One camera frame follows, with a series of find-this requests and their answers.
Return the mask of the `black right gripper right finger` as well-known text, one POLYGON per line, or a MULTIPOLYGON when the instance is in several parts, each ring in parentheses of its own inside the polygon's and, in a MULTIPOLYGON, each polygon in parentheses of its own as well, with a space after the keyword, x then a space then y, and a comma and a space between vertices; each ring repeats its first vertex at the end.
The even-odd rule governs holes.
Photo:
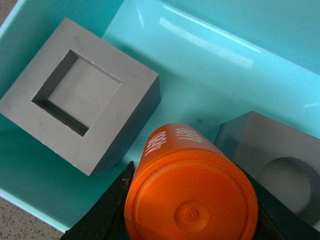
POLYGON ((245 175, 258 200, 255 240, 318 240, 320 175, 299 159, 275 159, 265 181, 245 175))

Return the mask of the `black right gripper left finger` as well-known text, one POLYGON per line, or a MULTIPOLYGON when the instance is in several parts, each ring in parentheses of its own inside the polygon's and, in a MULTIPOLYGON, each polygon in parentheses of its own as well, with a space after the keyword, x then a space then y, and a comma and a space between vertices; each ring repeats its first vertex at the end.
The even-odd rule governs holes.
POLYGON ((124 208, 135 172, 131 161, 62 240, 128 240, 124 208))

